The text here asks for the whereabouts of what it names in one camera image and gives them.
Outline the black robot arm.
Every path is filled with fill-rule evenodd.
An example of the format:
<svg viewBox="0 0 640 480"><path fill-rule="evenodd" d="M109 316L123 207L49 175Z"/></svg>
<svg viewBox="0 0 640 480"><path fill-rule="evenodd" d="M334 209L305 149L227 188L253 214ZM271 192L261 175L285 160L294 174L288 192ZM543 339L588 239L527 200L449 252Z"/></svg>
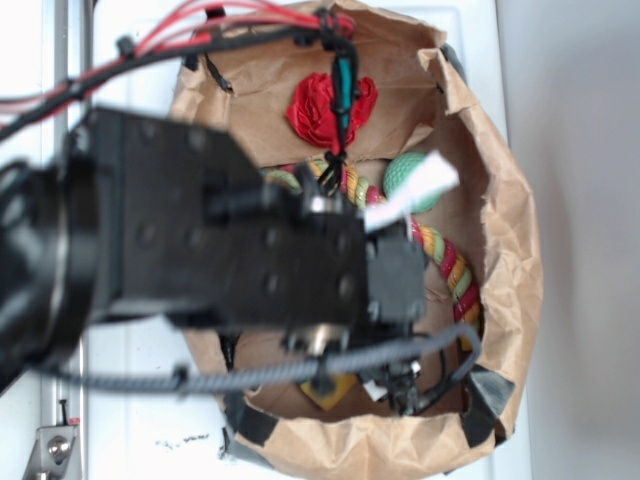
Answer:
<svg viewBox="0 0 640 480"><path fill-rule="evenodd" d="M140 393L230 393L343 373L414 394L426 258L395 214L374 225L333 177L259 171L227 133L91 111L46 167L1 171L1 375L61 376L86 329L154 316L220 335L278 331L294 359L194 377L82 379Z"/></svg>

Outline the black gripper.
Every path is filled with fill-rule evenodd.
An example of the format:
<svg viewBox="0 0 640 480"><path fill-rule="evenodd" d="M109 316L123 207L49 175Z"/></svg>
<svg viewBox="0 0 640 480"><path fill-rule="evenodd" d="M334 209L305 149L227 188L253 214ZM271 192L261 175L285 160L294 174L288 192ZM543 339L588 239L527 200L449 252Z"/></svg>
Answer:
<svg viewBox="0 0 640 480"><path fill-rule="evenodd" d="M375 232L367 243L368 345L410 339L426 313L424 272L428 260L403 225ZM417 358L386 361L364 373L364 389L374 401L388 401L397 415L419 412Z"/></svg>

